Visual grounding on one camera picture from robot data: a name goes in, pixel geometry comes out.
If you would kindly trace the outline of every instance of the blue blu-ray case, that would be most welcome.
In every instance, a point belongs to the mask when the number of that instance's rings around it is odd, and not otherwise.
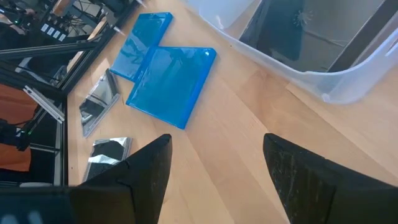
[[[152,47],[126,104],[185,129],[216,58],[212,48]]]
[[[158,46],[172,19],[169,12],[140,14],[109,71],[135,82],[148,49]]]

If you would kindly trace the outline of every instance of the wooden table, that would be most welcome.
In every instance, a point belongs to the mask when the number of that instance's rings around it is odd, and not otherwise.
[[[116,35],[68,97],[72,185],[81,182],[95,139],[131,137],[135,152],[163,133],[172,135],[174,151],[159,223],[287,223],[262,153],[265,133],[398,185],[398,69],[359,103],[328,105],[235,51],[179,0],[147,6],[139,12],[175,16],[162,45],[214,47],[218,58],[186,130],[126,106],[133,83],[118,77],[121,99],[85,139],[78,106],[124,43]]]

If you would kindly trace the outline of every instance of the orange cloth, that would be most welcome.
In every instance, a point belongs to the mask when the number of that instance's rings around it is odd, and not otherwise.
[[[37,103],[22,90],[0,84],[0,118],[17,124],[33,118]],[[0,144],[0,168],[26,172],[30,167],[30,148],[19,152],[15,146]]]

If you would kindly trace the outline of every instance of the clear plastic storage bin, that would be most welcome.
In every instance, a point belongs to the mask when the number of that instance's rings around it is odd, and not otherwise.
[[[236,50],[327,103],[359,100],[398,64],[397,0],[182,1]]]

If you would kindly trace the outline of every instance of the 3d printer frame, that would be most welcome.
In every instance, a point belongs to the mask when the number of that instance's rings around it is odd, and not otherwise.
[[[59,82],[57,86],[48,85],[38,80],[23,77],[15,71],[10,71],[1,66],[0,63],[0,83],[23,90],[25,86],[29,86],[41,92],[47,98],[54,100],[55,106],[60,106],[61,111],[67,114],[67,96],[72,91],[73,87],[79,82],[80,78],[85,74],[95,58],[105,48],[108,42],[112,39],[116,31],[113,26],[122,27],[139,5],[137,1],[129,3],[129,5],[119,13],[115,24],[108,24],[102,26],[97,36],[92,41],[77,42],[74,44],[58,44],[43,47],[32,47],[25,49],[0,50],[0,60],[34,57],[48,54],[65,54],[71,52],[82,52],[78,60],[73,64],[68,71],[65,78]],[[47,112],[40,108],[33,117],[31,122],[30,132],[34,130],[37,124],[44,118]],[[61,148],[56,149],[61,155],[61,185],[68,185],[68,120],[65,117],[65,122],[61,127]]]

